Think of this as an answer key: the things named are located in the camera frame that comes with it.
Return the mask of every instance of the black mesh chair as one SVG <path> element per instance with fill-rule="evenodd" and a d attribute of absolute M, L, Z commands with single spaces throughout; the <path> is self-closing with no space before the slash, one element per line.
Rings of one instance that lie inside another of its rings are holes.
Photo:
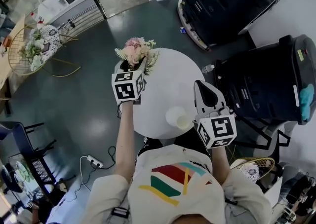
<path fill-rule="evenodd" d="M 20 122 L 0 122 L 0 141 L 5 139 L 8 134 L 13 134 L 19 151 L 23 155 L 34 179 L 42 190 L 43 195 L 50 201 L 51 204 L 56 206 L 59 203 L 59 200 L 52 198 L 45 188 L 45 185 L 54 185 L 56 183 L 56 179 L 43 158 L 48 150 L 54 148 L 53 144 L 56 140 L 49 143 L 43 149 L 33 149 L 28 137 L 28 134 L 34 131 L 34 128 L 41 125 L 44 125 L 44 123 L 24 127 Z"/>

